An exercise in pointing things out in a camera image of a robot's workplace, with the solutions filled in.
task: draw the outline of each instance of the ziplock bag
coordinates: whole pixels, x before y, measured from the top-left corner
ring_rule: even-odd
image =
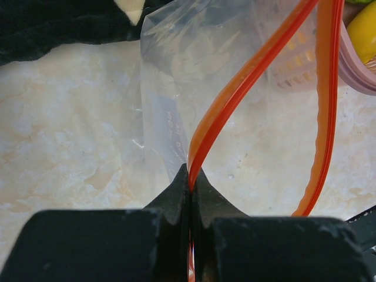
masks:
[[[149,15],[140,73],[152,183],[165,187],[187,161],[193,188],[203,164],[247,214],[308,215],[333,149],[342,10],[175,0]]]

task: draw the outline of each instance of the orange zipper seal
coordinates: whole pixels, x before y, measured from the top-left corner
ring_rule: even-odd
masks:
[[[245,97],[250,88],[255,84],[258,78],[267,69],[269,64],[275,59],[275,57],[280,53],[283,47],[291,39],[291,37],[296,33],[297,29],[303,24],[306,18],[314,9],[318,0],[301,0],[299,4],[295,7],[288,18],[282,23],[282,25],[276,30],[274,35],[264,44],[264,46],[240,69],[236,76],[226,85],[226,87],[219,93],[218,97],[214,100],[213,104],[205,114],[204,118],[199,123],[195,133],[193,134],[192,141],[190,143],[189,155],[188,155],[188,171],[189,171],[189,185],[190,190],[193,190],[194,183],[196,182],[197,176],[199,174],[200,168],[212,147],[214,141],[218,137],[223,126],[226,124],[227,120]],[[335,19],[338,18],[338,14],[341,15],[341,8],[338,7],[340,4],[343,5],[343,0],[320,0],[320,6],[331,7],[327,11],[333,11],[333,7],[337,7]],[[324,25],[327,21],[322,21],[320,18],[320,25]],[[332,22],[332,29],[335,31],[335,23]],[[320,31],[320,35],[323,39],[327,38],[324,35],[324,30]],[[331,45],[332,39],[327,40],[327,50],[330,50],[331,54],[335,53],[336,46]],[[320,58],[320,63],[323,62],[323,55],[318,54]],[[338,83],[338,52],[337,61],[333,64],[329,63],[331,67],[331,76],[327,74],[326,80],[323,81],[324,74],[321,73],[318,80],[322,83],[318,83],[318,95],[319,95],[319,113],[318,113],[318,134],[316,139],[316,154],[311,170],[311,179],[305,190],[305,195],[300,202],[298,209],[294,212],[294,215],[308,215],[313,208],[315,202],[323,187],[325,177],[327,175],[329,162],[331,158],[331,153],[333,151],[333,141],[334,141],[334,128],[335,128],[335,113],[336,113],[336,102],[337,102],[337,83]],[[329,85],[329,95],[325,91],[325,86]],[[324,99],[323,96],[329,96],[329,101]]]
[[[337,114],[338,56],[344,0],[320,0],[317,7],[317,137],[310,181],[293,216],[308,216],[323,189],[333,152]]]

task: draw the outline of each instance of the black cloth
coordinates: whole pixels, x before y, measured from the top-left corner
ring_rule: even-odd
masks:
[[[170,1],[145,0],[134,25],[113,0],[0,0],[0,66],[61,44],[138,40],[144,17]]]

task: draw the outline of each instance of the white marble surface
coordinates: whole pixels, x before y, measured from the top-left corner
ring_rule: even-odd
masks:
[[[38,210],[140,207],[152,196],[129,149],[134,97],[126,89],[138,48],[137,42],[61,46],[36,62],[0,67],[0,265]],[[333,159],[314,215],[346,219],[376,203],[375,138],[376,98],[341,89]],[[232,140],[222,138],[217,150],[225,153]],[[246,179],[251,164],[239,160],[243,170],[228,180]],[[278,195],[269,184],[268,193]],[[220,191],[250,210],[250,189]],[[253,213],[266,206],[252,205]]]

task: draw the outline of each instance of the clear plastic bag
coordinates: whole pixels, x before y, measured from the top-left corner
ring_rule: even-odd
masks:
[[[189,169],[197,155],[204,159],[209,152],[203,169],[212,185],[248,214],[291,214],[312,175],[317,178],[312,186],[322,188],[318,182],[325,179],[333,146],[333,140],[327,139],[334,136],[330,126],[335,123],[335,101],[320,113],[318,104],[325,103],[315,89],[321,87],[321,93],[327,91],[328,99],[335,99],[336,90],[330,87],[331,82],[337,87],[337,78],[329,77],[327,71],[333,64],[327,63],[321,67],[325,69],[321,77],[328,77],[317,85],[317,2],[175,0],[145,19],[141,93],[153,183],[163,188],[172,180],[187,161],[193,138]],[[332,21],[334,16],[325,14],[323,8],[341,1],[321,2],[320,15],[327,17],[321,20]],[[323,46],[330,33],[323,26],[320,32]],[[321,55],[321,61],[329,57],[328,52]],[[273,63],[263,73],[269,59]],[[237,73],[239,81],[231,85]],[[226,122],[225,118],[219,121],[221,107],[228,106],[232,93],[243,87],[241,80],[247,73],[253,73],[252,87],[244,87],[243,101],[224,128],[215,126],[221,130],[216,139],[218,130],[213,131],[210,123]],[[225,87],[230,91],[221,101],[217,95]],[[208,140],[210,144],[216,140],[211,151]],[[201,141],[206,142],[204,150],[200,150]],[[311,175],[311,170],[318,172]]]

